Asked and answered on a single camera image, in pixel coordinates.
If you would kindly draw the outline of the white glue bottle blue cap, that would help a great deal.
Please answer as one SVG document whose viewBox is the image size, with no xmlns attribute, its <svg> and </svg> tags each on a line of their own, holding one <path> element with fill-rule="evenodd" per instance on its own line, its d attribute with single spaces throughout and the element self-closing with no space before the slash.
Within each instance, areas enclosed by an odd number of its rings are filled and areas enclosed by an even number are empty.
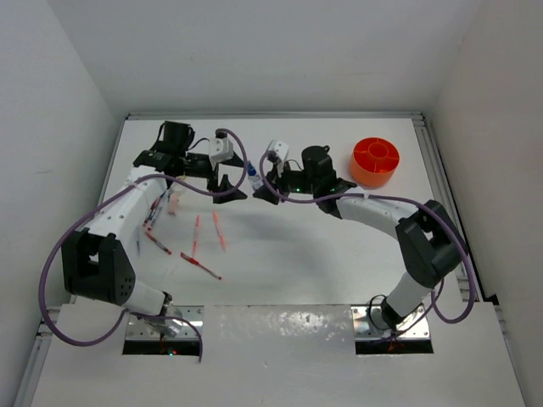
<svg viewBox="0 0 543 407">
<path fill-rule="evenodd" d="M 260 174 L 250 161 L 248 162 L 248 179 L 255 192 L 264 186 Z"/>
</svg>

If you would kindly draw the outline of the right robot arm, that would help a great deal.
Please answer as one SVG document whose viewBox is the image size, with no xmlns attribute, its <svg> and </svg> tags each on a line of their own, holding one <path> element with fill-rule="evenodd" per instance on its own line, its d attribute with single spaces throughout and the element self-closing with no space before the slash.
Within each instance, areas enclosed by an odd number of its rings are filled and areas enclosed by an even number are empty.
<svg viewBox="0 0 543 407">
<path fill-rule="evenodd" d="M 437 201 L 373 195 L 337 176 L 327 146 L 310 146 L 302 153 L 301 170 L 288 167 L 288 147 L 273 141 L 262 160 L 272 168 L 263 182 L 278 201 L 315 204 L 340 220 L 362 223 L 392 237 L 400 246 L 405 271 L 395 288 L 367 318 L 381 332 L 397 326 L 458 266 L 469 265 L 468 249 L 445 208 Z"/>
</svg>

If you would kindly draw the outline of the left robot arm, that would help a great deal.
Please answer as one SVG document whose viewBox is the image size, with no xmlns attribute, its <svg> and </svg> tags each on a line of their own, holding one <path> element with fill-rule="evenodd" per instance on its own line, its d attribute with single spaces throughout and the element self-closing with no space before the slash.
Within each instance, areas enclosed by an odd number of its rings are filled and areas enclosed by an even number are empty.
<svg viewBox="0 0 543 407">
<path fill-rule="evenodd" d="M 168 293 L 140 282 L 128 256 L 151 203 L 165 197 L 172 184 L 184 186 L 188 177 L 207 181 L 205 196 L 233 200 L 239 186 L 220 180 L 219 168 L 248 168 L 246 152 L 234 151 L 243 146 L 241 140 L 228 129 L 216 130 L 207 153 L 189 150 L 194 137 L 189 124 L 164 122 L 153 146 L 135 158 L 122 189 L 64 238 L 61 258 L 68 293 L 141 315 L 163 315 Z"/>
</svg>

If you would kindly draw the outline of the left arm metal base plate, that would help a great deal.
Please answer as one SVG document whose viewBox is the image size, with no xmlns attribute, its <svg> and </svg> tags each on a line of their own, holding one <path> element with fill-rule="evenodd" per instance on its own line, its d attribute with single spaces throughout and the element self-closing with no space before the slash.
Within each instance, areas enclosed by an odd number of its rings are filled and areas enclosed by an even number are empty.
<svg viewBox="0 0 543 407">
<path fill-rule="evenodd" d="M 204 323 L 203 306 L 171 306 L 165 318 L 130 315 L 126 339 L 132 341 L 197 340 Z"/>
</svg>

